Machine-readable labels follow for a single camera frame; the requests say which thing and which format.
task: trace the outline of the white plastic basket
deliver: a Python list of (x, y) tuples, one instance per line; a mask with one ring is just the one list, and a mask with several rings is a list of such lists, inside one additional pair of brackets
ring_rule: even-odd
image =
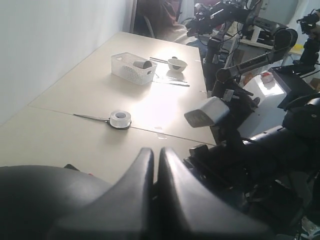
[(111, 56), (112, 74), (138, 85), (144, 85), (152, 82), (156, 72), (157, 64), (151, 62), (152, 67), (142, 69), (133, 65), (135, 61), (148, 60), (133, 55), (129, 52), (124, 52)]

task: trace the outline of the beige table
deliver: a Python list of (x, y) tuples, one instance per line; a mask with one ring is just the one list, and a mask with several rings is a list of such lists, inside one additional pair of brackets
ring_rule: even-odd
[[(157, 74), (186, 80), (190, 87), (152, 82), (143, 86), (111, 74), (111, 56), (130, 52), (144, 57), (178, 57), (188, 63), (183, 74), (172, 75), (165, 64)], [(195, 47), (120, 32), (66, 74), (30, 106), (67, 114), (108, 117), (114, 110), (128, 111), (132, 127), (167, 136), (214, 144), (208, 127), (192, 128), (184, 113), (207, 98)]]
[(72, 164), (114, 184), (142, 147), (153, 149), (157, 170), (162, 147), (173, 147), (183, 159), (198, 144), (135, 128), (115, 130), (103, 122), (27, 106), (0, 127), (0, 165)]

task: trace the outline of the white bowl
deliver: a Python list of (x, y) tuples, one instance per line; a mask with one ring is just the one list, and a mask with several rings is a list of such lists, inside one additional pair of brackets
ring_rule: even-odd
[(174, 72), (182, 73), (186, 69), (188, 64), (185, 61), (172, 58), (168, 60), (168, 66), (170, 70)]

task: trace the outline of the scissors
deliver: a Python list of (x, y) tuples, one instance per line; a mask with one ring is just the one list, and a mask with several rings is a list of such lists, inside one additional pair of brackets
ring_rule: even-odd
[(110, 118), (95, 117), (95, 116), (80, 115), (80, 114), (73, 114), (73, 115), (76, 116), (76, 117), (84, 118), (84, 119), (90, 119), (90, 120), (94, 120), (94, 121), (98, 121), (98, 122), (105, 122), (105, 123), (108, 124), (110, 127), (114, 128), (114, 129), (117, 129), (117, 130), (127, 130), (127, 129), (129, 129), (130, 126), (131, 126), (131, 122), (130, 122), (130, 125), (129, 125), (129, 126), (120, 128), (120, 127), (112, 126), (111, 123), (110, 123)]

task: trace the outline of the white tape roll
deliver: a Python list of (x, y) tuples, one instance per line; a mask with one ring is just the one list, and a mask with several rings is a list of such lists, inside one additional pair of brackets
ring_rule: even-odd
[(113, 111), (110, 115), (110, 125), (116, 129), (124, 129), (131, 124), (131, 114), (127, 111)]

